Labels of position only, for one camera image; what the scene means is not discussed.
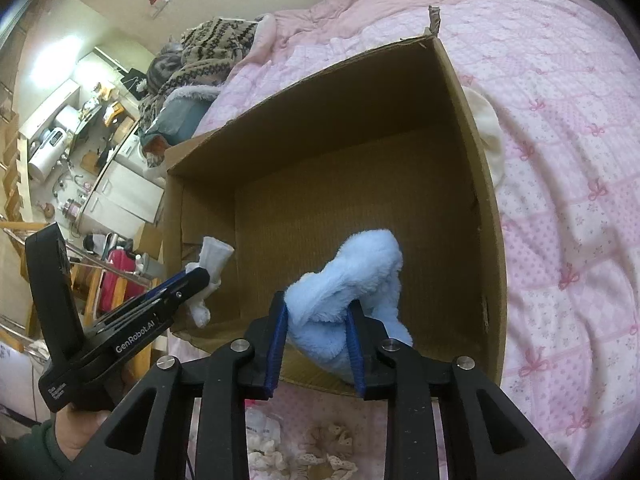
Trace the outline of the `person's left hand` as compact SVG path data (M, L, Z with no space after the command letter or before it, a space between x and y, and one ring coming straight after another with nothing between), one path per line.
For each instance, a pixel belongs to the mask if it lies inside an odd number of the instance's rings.
M68 404L57 412L55 441L64 456L74 460L110 415L110 411L80 410L74 404Z

